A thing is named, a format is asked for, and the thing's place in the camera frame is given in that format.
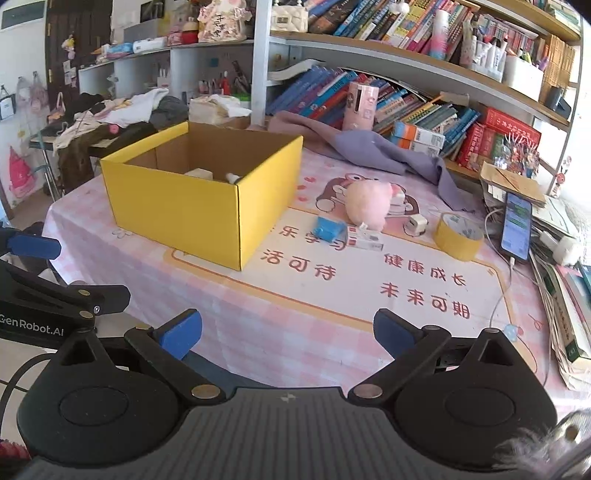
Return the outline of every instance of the smartphone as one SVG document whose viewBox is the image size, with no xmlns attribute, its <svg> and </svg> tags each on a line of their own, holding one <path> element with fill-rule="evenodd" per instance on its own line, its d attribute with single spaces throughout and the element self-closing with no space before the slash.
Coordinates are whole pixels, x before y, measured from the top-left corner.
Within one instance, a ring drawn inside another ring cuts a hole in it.
<svg viewBox="0 0 591 480">
<path fill-rule="evenodd" d="M 530 202 L 507 192 L 501 251 L 524 262 L 530 253 L 531 215 Z"/>
</svg>

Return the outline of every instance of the blue small box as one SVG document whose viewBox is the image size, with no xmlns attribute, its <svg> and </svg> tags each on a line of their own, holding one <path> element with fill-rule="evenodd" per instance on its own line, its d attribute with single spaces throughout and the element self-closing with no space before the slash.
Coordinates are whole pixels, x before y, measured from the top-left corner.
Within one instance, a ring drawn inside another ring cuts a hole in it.
<svg viewBox="0 0 591 480">
<path fill-rule="evenodd" d="M 328 218 L 319 216 L 312 233 L 321 240 L 332 243 L 345 230 L 345 227 L 346 225 L 343 222 L 333 222 L 332 220 L 328 220 Z"/>
</svg>

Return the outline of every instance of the pen holder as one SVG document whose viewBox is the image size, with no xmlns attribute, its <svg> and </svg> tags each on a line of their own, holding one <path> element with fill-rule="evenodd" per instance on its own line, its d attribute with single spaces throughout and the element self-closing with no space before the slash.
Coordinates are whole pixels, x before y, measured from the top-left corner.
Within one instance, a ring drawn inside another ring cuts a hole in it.
<svg viewBox="0 0 591 480">
<path fill-rule="evenodd" d="M 527 95 L 536 102 L 540 99 L 544 72 L 531 63 L 513 55 L 507 57 L 503 83 Z"/>
<path fill-rule="evenodd" d="M 483 42 L 478 42 L 476 52 L 472 56 L 472 62 L 470 62 L 467 68 L 500 82 L 503 79 L 507 53 L 501 52 L 499 48 L 492 47 L 490 44 Z"/>
</svg>

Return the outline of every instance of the toiletries bottle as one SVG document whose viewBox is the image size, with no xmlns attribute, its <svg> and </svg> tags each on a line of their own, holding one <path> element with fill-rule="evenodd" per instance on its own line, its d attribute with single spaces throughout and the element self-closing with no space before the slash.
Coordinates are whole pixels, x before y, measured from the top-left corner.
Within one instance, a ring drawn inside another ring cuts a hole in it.
<svg viewBox="0 0 591 480">
<path fill-rule="evenodd" d="M 449 30 L 449 13 L 437 10 L 433 22 L 433 36 L 431 37 L 431 51 L 429 56 L 434 59 L 445 60 L 447 54 L 447 35 Z"/>
</svg>

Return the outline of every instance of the pile of clothes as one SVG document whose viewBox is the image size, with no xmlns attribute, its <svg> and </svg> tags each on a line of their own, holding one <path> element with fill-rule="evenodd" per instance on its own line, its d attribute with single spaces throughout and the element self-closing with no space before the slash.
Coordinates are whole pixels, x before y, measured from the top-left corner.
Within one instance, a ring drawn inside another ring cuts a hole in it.
<svg viewBox="0 0 591 480">
<path fill-rule="evenodd" d="M 103 152 L 103 156 L 108 155 L 188 118 L 187 105 L 168 95 L 166 88 L 116 100 L 82 93 L 66 109 L 66 115 L 41 134 L 57 135 L 53 151 L 68 193 L 94 177 L 89 149 L 95 143 L 116 139 Z"/>
</svg>

